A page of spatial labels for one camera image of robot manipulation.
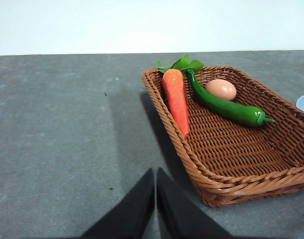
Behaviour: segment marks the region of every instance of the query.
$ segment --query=orange carrot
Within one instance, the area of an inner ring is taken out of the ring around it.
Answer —
[[[162,84],[172,117],[184,137],[187,137],[190,129],[182,72],[177,69],[167,70],[163,75]]]

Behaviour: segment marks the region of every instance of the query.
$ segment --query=gray tabletop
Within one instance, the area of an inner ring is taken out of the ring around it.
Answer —
[[[198,198],[141,81],[182,54],[0,56],[0,239],[79,236],[150,167],[233,235],[304,239],[304,190],[225,208]],[[190,56],[293,104],[304,95],[304,51]],[[157,212],[144,238],[169,238]]]

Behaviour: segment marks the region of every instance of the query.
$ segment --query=brown wicker basket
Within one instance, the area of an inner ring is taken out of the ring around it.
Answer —
[[[202,85],[225,79],[237,89],[236,102],[261,107],[275,123],[249,128],[212,113],[193,97],[185,81],[190,134],[184,138],[172,118],[157,68],[142,80],[198,195],[212,207],[271,197],[304,188],[304,112],[230,66],[204,67]]]

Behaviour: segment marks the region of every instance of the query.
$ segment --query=egg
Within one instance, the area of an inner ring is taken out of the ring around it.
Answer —
[[[205,89],[212,95],[231,101],[236,96],[236,88],[229,81],[214,79],[206,83]]]

